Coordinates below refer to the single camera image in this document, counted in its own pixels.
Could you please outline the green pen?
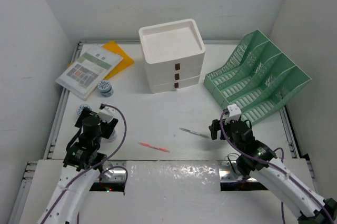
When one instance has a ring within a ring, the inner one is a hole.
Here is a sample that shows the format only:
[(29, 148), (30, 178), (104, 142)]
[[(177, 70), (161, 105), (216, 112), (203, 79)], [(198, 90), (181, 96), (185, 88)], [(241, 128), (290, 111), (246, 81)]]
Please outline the green pen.
[(202, 134), (202, 133), (199, 133), (199, 132), (196, 132), (196, 131), (193, 131), (193, 130), (189, 130), (189, 129), (186, 129), (186, 128), (179, 128), (179, 129), (184, 131), (184, 132), (187, 132), (187, 133), (190, 133), (190, 134), (193, 134), (193, 135), (197, 135), (197, 136), (200, 136), (200, 137), (203, 137), (203, 138), (206, 138), (206, 139), (210, 138), (206, 134)]

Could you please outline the orange pen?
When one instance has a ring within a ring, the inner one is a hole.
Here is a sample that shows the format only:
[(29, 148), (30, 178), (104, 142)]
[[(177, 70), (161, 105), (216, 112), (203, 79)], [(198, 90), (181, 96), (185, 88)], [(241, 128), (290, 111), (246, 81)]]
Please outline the orange pen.
[(147, 148), (159, 150), (159, 151), (162, 151), (162, 152), (170, 153), (170, 151), (168, 149), (156, 147), (154, 145), (151, 145), (151, 144), (148, 144), (148, 143), (145, 143), (145, 142), (139, 142), (139, 145), (142, 145), (142, 146), (147, 147)]

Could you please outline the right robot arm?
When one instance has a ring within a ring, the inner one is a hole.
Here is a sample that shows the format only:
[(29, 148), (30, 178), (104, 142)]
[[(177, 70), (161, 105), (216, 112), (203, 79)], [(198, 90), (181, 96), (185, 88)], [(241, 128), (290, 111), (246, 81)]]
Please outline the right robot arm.
[(298, 179), (272, 149), (254, 137), (249, 120), (213, 120), (209, 130), (213, 140), (226, 140), (240, 153), (236, 160), (239, 174), (266, 187), (291, 210), (298, 223), (334, 222), (336, 200), (318, 195)]

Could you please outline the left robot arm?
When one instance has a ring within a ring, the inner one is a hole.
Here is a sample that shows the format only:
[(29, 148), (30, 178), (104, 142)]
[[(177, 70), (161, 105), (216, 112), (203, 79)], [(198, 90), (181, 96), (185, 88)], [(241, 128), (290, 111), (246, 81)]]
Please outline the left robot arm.
[(116, 110), (102, 104), (99, 112), (84, 108), (75, 123), (77, 133), (66, 146), (61, 175), (51, 199), (37, 223), (76, 223), (81, 204), (103, 172), (101, 140), (110, 138), (118, 119)]

